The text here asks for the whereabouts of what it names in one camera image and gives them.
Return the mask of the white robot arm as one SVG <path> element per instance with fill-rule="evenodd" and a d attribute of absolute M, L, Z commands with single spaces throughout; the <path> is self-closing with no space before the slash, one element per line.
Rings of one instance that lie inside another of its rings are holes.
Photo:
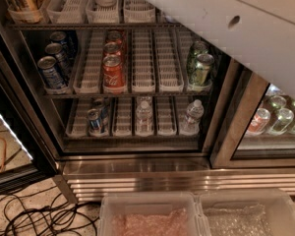
<path fill-rule="evenodd" d="M 295 0 L 147 0 L 295 99 Z"/>

